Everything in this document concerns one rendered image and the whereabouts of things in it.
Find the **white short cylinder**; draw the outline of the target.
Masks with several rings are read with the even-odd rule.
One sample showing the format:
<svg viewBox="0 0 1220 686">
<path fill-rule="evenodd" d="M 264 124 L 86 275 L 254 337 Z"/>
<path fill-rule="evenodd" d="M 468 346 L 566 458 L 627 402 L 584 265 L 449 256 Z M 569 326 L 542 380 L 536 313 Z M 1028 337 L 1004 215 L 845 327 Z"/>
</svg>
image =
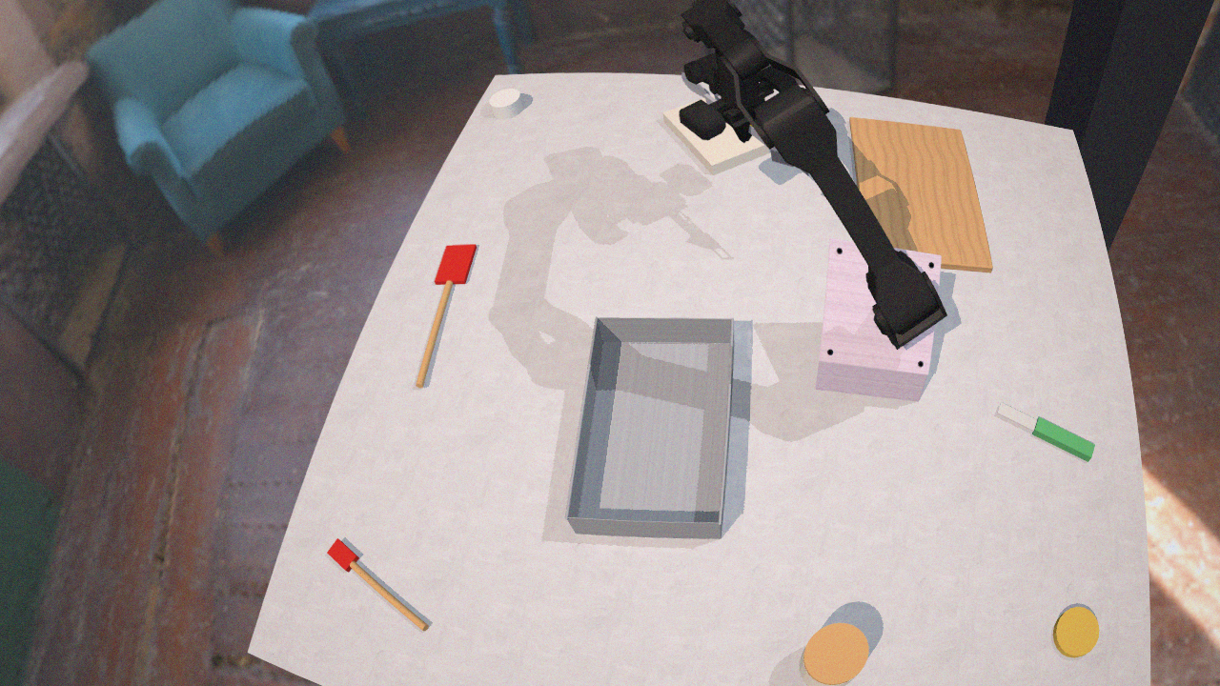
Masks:
<svg viewBox="0 0 1220 686">
<path fill-rule="evenodd" d="M 521 101 L 521 92 L 518 90 L 501 90 L 494 92 L 490 96 L 492 114 L 498 120 L 509 120 L 521 114 L 523 110 L 523 103 Z"/>
</svg>

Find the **beige rectangular block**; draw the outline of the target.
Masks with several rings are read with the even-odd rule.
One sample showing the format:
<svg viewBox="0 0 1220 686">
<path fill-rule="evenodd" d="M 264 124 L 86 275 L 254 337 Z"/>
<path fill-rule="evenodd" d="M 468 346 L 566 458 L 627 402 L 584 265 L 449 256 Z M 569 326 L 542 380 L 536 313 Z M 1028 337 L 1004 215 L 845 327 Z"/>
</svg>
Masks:
<svg viewBox="0 0 1220 686">
<path fill-rule="evenodd" d="M 755 135 L 752 135 L 749 142 L 741 142 L 728 123 L 726 123 L 726 129 L 720 135 L 714 135 L 708 142 L 702 140 L 693 131 L 689 131 L 681 123 L 680 110 L 688 105 L 692 105 L 692 103 L 662 112 L 662 120 L 665 120 L 669 129 L 673 131 L 677 138 L 688 146 L 691 153 L 695 153 L 699 161 L 708 168 L 708 172 L 719 175 L 769 153 L 769 146 L 759 142 Z"/>
</svg>

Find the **flat wooden board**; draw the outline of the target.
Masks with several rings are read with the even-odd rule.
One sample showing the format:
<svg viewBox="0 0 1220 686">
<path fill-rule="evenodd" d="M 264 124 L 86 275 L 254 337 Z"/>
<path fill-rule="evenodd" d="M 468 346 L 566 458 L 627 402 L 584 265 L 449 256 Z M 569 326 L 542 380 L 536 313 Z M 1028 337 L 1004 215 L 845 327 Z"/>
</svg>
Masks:
<svg viewBox="0 0 1220 686">
<path fill-rule="evenodd" d="M 941 269 L 992 272 L 963 131 L 849 120 L 858 190 L 891 247 L 937 253 Z"/>
</svg>

